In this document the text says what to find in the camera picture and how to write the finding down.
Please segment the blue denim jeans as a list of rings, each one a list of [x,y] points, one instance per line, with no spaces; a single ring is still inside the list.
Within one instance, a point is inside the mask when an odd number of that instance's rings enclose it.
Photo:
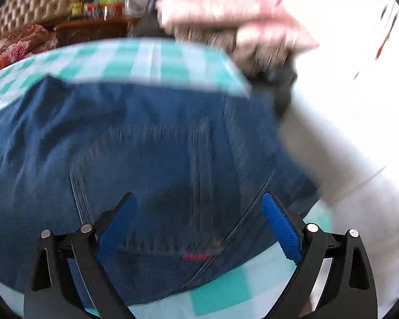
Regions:
[[[306,215],[318,189],[289,157],[271,97],[48,76],[0,110],[0,282],[23,292],[43,230],[137,200],[103,266],[127,305],[200,287],[274,242],[272,194]]]

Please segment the teal white checkered cloth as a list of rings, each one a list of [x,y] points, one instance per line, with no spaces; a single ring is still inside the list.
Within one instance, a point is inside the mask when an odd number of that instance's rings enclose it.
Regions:
[[[1,70],[0,110],[48,76],[72,84],[133,83],[241,98],[261,92],[252,91],[236,66],[218,51],[170,40],[120,39],[61,48]],[[320,212],[317,201],[301,216]],[[293,269],[275,241],[261,254],[200,287],[130,307],[142,318],[155,314],[164,318],[258,318],[266,310],[261,301],[277,298]],[[24,291],[0,282],[0,295],[18,314],[23,312]]]

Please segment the black leather sofa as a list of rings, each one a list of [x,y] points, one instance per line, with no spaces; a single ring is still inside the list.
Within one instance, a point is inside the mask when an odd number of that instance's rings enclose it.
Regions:
[[[130,37],[175,39],[173,33],[168,34],[159,27],[156,1],[157,0],[148,0],[146,4],[146,13],[140,18],[137,25],[133,27],[132,31],[129,33]],[[275,113],[278,117],[282,117],[290,106],[292,87],[297,79],[297,73],[293,66],[293,54],[291,53],[290,60],[283,66],[261,72],[255,77],[246,77],[252,83],[254,89],[270,90],[273,93]]]

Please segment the red floral quilt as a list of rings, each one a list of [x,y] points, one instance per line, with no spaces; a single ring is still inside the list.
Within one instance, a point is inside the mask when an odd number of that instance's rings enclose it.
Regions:
[[[53,50],[57,44],[55,32],[39,24],[28,24],[0,38],[0,70],[35,54]]]

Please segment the brown plaid blanket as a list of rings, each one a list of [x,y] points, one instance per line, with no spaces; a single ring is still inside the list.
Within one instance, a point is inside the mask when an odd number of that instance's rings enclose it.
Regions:
[[[291,53],[282,44],[236,45],[236,33],[237,29],[176,27],[173,36],[178,41],[201,43],[225,51],[248,77],[283,66],[290,60]]]

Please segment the small pink pillow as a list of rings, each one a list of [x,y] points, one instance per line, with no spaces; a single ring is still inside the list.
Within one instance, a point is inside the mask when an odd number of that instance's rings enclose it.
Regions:
[[[319,46],[302,26],[276,21],[252,22],[243,25],[237,31],[236,45],[238,47],[248,45],[282,46],[297,52],[312,50]]]

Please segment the wooden nightstand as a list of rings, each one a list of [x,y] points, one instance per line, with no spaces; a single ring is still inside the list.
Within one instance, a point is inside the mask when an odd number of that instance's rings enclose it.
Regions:
[[[67,17],[53,19],[42,26],[54,32],[59,48],[78,43],[126,37],[138,23],[135,16]]]

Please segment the large pink pillow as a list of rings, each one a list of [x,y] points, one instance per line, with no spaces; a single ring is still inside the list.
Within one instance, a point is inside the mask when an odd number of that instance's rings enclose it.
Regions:
[[[296,19],[273,0],[157,0],[158,23],[166,31],[176,27],[238,27],[246,22]]]

